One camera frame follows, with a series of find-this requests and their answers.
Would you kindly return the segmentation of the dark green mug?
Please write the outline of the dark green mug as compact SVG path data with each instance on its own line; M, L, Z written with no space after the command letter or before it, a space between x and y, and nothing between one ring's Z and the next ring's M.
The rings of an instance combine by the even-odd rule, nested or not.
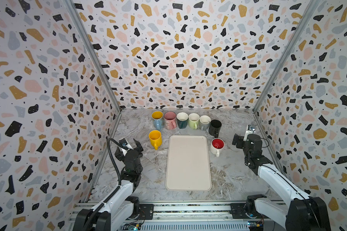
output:
M189 116L185 112L180 112L176 115L177 126L179 129L185 129L188 125Z

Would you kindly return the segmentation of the grey mug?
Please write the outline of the grey mug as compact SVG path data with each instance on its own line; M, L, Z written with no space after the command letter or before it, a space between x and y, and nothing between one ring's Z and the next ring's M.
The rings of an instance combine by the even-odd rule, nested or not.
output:
M199 129L202 131L208 130L209 126L211 124L211 118L207 115L200 116L199 120Z

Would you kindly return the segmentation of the light green mug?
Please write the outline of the light green mug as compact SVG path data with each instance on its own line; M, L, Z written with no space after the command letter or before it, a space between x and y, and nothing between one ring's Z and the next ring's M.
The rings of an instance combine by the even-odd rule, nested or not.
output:
M199 127L200 116L197 113L189 114L188 125L192 130L197 130Z

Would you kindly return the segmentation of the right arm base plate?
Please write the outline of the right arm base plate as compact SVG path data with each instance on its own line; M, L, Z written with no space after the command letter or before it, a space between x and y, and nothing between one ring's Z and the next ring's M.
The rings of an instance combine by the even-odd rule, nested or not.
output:
M251 208L246 202L230 204L230 214L233 219L261 219L262 214L258 213L255 208Z

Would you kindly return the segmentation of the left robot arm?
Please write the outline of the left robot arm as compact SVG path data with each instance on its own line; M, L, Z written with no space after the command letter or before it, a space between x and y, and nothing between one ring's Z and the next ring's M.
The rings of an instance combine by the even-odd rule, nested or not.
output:
M117 231L127 219L139 219L139 198L132 194L141 180L143 167L140 158L144 149L139 141L134 142L135 148L126 139L107 139L107 149L117 173L118 184L98 204L82 209L76 215L72 230Z

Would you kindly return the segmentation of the white mug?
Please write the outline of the white mug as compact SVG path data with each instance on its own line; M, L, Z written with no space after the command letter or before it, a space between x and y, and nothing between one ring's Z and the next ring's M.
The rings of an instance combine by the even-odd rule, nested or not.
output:
M220 138L214 138L211 141L211 145L210 145L210 152L215 155L216 157L220 156L220 153L222 152L222 150L225 147L225 143L222 139Z

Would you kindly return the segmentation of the black mug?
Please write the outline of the black mug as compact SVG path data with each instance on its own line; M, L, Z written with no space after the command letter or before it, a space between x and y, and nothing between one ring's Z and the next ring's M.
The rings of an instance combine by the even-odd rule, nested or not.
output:
M221 127L222 123L219 120L212 120L209 127L209 134L215 138L218 138Z

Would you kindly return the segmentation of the light blue yellow-inside mug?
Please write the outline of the light blue yellow-inside mug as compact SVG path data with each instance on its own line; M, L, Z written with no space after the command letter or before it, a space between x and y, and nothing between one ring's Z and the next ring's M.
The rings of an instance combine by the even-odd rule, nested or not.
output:
M161 111L155 111L151 115L153 119L153 125L156 130L161 130L163 128L163 113Z

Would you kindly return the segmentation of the yellow mug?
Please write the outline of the yellow mug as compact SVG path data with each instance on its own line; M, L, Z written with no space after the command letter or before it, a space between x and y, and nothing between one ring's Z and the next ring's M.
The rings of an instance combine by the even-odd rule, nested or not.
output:
M158 130L153 130L149 133L148 136L151 145L154 147L155 150L158 150L163 143L161 132Z

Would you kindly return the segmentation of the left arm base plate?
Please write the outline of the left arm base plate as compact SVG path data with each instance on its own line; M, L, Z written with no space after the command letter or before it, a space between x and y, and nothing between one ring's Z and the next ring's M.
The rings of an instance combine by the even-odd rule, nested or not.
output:
M133 205L133 213L127 218L127 220L152 220L153 212L153 204Z

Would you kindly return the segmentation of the pink patterned mug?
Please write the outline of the pink patterned mug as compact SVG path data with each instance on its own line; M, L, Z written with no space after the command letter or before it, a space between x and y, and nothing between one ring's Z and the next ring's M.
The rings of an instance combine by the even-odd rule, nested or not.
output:
M177 128L175 112L168 111L164 114L164 126L167 130L174 130Z

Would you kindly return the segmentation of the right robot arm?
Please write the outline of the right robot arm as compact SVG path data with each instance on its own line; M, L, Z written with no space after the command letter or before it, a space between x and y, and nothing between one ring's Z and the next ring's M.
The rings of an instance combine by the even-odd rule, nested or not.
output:
M243 150L245 165L266 181L284 202L284 205L279 205L265 195L250 195L244 206L249 217L264 215L287 231L331 230L326 203L302 191L278 171L262 154L262 139L259 135L235 134L232 144Z

